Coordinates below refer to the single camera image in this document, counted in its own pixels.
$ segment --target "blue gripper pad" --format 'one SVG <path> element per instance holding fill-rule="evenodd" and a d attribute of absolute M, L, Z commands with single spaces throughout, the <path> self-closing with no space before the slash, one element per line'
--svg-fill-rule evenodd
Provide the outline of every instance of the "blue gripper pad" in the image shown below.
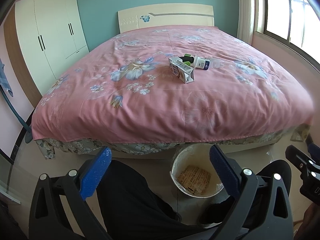
<path fill-rule="evenodd" d="M 226 160 L 226 156 L 220 148 L 213 145 L 210 148 L 210 161 L 216 170 L 221 182 L 223 183 L 227 193 L 238 199 L 240 197 L 240 181 L 230 164 Z"/>
<path fill-rule="evenodd" d="M 100 153 L 91 161 L 82 174 L 80 180 L 80 195 L 83 200 L 91 197 L 100 183 L 104 173 L 111 163 L 112 153 L 108 147 L 101 150 Z"/>
<path fill-rule="evenodd" d="M 319 164 L 320 162 L 320 147 L 314 143 L 308 145 L 308 152 L 311 155 L 311 158 Z"/>

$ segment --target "window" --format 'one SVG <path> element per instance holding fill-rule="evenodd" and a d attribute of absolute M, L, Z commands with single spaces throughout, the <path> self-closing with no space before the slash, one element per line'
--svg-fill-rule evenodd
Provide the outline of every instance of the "window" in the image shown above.
<path fill-rule="evenodd" d="M 307 0 L 266 0 L 264 34 L 320 70 L 320 20 Z"/>

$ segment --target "white curtain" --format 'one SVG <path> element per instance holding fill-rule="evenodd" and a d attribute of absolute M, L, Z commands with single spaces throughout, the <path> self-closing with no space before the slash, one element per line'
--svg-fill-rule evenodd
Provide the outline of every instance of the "white curtain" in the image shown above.
<path fill-rule="evenodd" d="M 254 0 L 239 0 L 237 38 L 251 44 L 254 27 Z"/>

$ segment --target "pink bedspread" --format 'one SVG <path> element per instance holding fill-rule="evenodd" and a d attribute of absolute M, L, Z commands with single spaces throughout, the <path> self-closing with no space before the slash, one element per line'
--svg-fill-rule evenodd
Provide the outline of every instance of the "pink bedspread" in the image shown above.
<path fill-rule="evenodd" d="M 168 57 L 214 57 L 184 84 Z M 174 25 L 120 34 L 69 68 L 32 118 L 34 139 L 206 142 L 311 124 L 307 91 L 284 68 L 216 27 Z"/>

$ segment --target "white carton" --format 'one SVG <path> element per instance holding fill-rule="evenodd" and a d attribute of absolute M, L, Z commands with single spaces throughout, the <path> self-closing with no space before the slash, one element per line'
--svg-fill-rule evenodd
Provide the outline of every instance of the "white carton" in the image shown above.
<path fill-rule="evenodd" d="M 180 78 L 185 84 L 195 80 L 194 68 L 182 63 L 179 57 L 170 57 L 169 65 L 172 73 Z"/>

